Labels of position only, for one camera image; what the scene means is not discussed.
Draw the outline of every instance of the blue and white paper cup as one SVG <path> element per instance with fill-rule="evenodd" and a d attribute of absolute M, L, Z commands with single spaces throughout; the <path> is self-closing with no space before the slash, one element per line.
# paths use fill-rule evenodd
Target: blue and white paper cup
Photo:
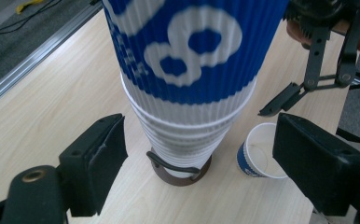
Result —
<path fill-rule="evenodd" d="M 238 165 L 245 174 L 277 179 L 287 177 L 272 156 L 275 132 L 275 123 L 261 123 L 247 135 L 236 156 Z"/>
<path fill-rule="evenodd" d="M 103 2 L 152 147 L 172 165 L 201 168 L 250 98 L 288 0 Z"/>

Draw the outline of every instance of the brown ring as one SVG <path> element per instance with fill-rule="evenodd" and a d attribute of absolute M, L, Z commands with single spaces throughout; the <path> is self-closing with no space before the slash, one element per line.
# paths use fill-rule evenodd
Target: brown ring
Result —
<path fill-rule="evenodd" d="M 154 162 L 151 162 L 153 169 L 155 173 L 161 178 L 163 181 L 170 185 L 178 186 L 178 187 L 184 187 L 188 185 L 192 185 L 196 182 L 198 182 L 203 176 L 206 174 L 207 170 L 210 167 L 210 163 L 212 162 L 212 156 L 209 158 L 209 160 L 202 166 L 201 173 L 196 177 L 192 178 L 180 178 L 173 175 L 170 175 L 163 166 L 156 165 Z"/>

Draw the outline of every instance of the stack of cups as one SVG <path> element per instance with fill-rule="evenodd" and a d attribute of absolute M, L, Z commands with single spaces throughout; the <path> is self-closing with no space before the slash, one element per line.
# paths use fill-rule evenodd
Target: stack of cups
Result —
<path fill-rule="evenodd" d="M 288 0 L 103 2 L 122 84 L 155 153 L 200 169 L 250 98 Z"/>

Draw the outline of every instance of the metal screw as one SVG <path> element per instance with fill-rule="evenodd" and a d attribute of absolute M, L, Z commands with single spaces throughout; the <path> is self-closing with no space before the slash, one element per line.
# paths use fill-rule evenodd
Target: metal screw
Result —
<path fill-rule="evenodd" d="M 311 80 L 311 79 L 309 79 L 309 80 L 308 80 L 308 85 L 310 85 L 310 86 L 314 85 L 314 81 Z"/>
<path fill-rule="evenodd" d="M 352 76 L 349 75 L 349 74 L 347 74 L 347 73 L 342 75 L 342 79 L 343 79 L 344 81 L 349 81 L 349 80 L 351 79 L 351 77 L 352 77 Z"/>

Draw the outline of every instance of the white number 8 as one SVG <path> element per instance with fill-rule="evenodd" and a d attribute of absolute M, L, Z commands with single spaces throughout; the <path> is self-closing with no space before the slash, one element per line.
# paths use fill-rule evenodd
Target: white number 8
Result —
<path fill-rule="evenodd" d="M 188 45 L 193 34 L 212 30 L 221 35 L 221 41 L 212 52 L 198 54 Z M 212 7 L 189 7 L 176 14 L 168 27 L 168 43 L 154 42 L 145 49 L 145 61 L 157 77 L 178 87 L 189 86 L 201 77 L 203 66 L 214 67 L 225 63 L 242 42 L 239 23 L 224 10 Z M 178 76 L 167 74 L 160 61 L 165 58 L 182 60 L 187 70 Z"/>

